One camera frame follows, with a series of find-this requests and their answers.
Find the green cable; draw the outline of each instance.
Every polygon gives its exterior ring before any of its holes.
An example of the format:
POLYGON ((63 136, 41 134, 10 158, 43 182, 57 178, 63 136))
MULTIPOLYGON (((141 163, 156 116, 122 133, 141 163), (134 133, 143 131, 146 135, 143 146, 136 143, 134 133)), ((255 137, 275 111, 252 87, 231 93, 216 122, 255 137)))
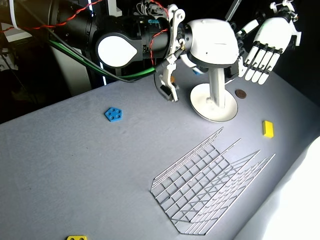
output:
MULTIPOLYGON (((66 51, 67 53, 71 54, 72 56, 74 56, 75 58, 77 58, 80 62, 82 62, 83 65, 87 66, 87 67, 90 67, 90 68, 93 68, 95 69, 96 71, 100 72, 101 74, 104 74, 104 72, 102 71, 101 68, 99 67, 96 67, 92 64, 90 64, 89 62, 86 62, 85 60, 83 60, 80 56, 74 54, 72 51, 70 51, 68 48, 66 48, 65 46, 63 46, 61 43, 58 43, 58 42, 55 42, 55 41, 52 41, 52 40, 49 40, 50 43, 52 43, 53 45, 55 45, 56 47, 58 47, 59 49, 62 49, 64 51, 66 51)), ((149 74, 149 73, 152 73, 155 71, 155 68, 154 67, 150 67, 148 69, 145 69, 143 71, 140 71, 140 72, 137 72, 135 74, 131 74, 131 75, 128 75, 128 76, 121 76, 122 78, 134 78, 134 77, 139 77, 139 76, 143 76, 145 74, 149 74)))

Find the white robotic hand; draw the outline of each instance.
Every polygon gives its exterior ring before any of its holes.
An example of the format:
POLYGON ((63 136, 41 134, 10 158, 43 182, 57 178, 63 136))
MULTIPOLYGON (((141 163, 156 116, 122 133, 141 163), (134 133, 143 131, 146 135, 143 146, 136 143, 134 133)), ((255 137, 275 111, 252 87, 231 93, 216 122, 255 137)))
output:
POLYGON ((243 63, 240 70, 245 80, 258 82, 262 85, 266 82, 270 72, 274 69, 280 55, 288 47, 292 35, 296 36, 295 45, 300 45, 301 32, 298 32, 293 22, 298 19, 294 8, 288 0, 281 4, 282 9, 278 12, 277 4, 271 3, 270 8, 277 17, 267 19, 260 27, 254 38, 254 46, 243 63))

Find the red cable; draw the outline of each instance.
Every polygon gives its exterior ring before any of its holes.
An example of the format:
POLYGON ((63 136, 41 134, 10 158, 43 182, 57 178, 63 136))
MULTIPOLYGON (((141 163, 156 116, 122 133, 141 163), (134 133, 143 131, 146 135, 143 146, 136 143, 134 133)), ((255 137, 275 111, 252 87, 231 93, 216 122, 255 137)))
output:
POLYGON ((156 36, 159 36, 160 34, 163 34, 164 32, 168 31, 168 28, 166 29, 163 29, 162 31, 156 33, 155 35, 152 36, 151 38, 151 41, 150 41, 150 44, 149 44, 149 49, 150 49, 150 57, 151 57, 151 62, 152 62, 152 66, 154 66, 154 59, 153 59, 153 54, 152 54, 152 50, 151 50, 151 47, 152 47, 152 44, 154 43, 154 38, 156 36))
POLYGON ((154 0, 150 0, 151 3, 157 4, 160 8, 163 8, 163 10, 165 11, 166 15, 169 17, 169 12, 168 9, 166 9, 165 7, 163 7, 159 2, 154 1, 154 0))
MULTIPOLYGON (((103 0, 97 0, 95 2, 92 2, 92 3, 88 3, 86 6, 84 6, 83 8, 80 8, 78 9, 74 15, 72 15, 71 17, 67 18, 65 21, 61 22, 61 23, 58 23, 58 24, 55 24, 55 25, 41 25, 41 26, 35 26, 35 27, 21 27, 19 26, 20 29, 26 29, 26 30, 31 30, 31 29, 34 29, 34 30, 38 30, 38 29, 42 29, 42 28, 55 28, 55 27, 60 27, 60 26, 64 26, 67 24, 67 22, 69 22, 70 20, 74 19, 79 13, 81 13, 83 10, 85 10, 87 7, 89 6, 92 6, 92 5, 95 5, 99 2, 102 2, 103 0)), ((5 30, 2 30, 0 31, 0 33, 4 33, 10 29, 14 29, 13 26, 11 27, 8 27, 7 29, 5 30)))

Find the yellow plastic piece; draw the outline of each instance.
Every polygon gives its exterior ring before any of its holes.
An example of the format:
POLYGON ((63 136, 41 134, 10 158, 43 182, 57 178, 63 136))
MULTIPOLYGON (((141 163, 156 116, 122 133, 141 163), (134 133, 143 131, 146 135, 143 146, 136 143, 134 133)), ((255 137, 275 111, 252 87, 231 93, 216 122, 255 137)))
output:
POLYGON ((274 135, 274 124, 270 121, 263 121, 263 136, 267 138, 273 138, 274 135))
POLYGON ((87 240, 86 236, 68 236, 66 240, 87 240))

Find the gray table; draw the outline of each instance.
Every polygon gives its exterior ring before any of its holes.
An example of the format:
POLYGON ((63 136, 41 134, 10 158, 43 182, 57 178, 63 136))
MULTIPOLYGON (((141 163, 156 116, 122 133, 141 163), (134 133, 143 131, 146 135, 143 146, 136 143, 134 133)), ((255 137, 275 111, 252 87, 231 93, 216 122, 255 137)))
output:
POLYGON ((10 240, 228 240, 250 219, 319 132, 320 109, 272 73, 247 92, 226 123, 199 117, 191 89, 208 82, 183 65, 174 72, 179 102, 165 101, 153 77, 92 90, 0 125, 0 235, 10 240), (109 122, 109 107, 123 120, 109 122), (262 121, 275 137, 262 135, 262 121), (261 150, 276 157, 207 236, 181 235, 149 189, 162 170, 221 127, 218 149, 241 142, 229 159, 261 150))

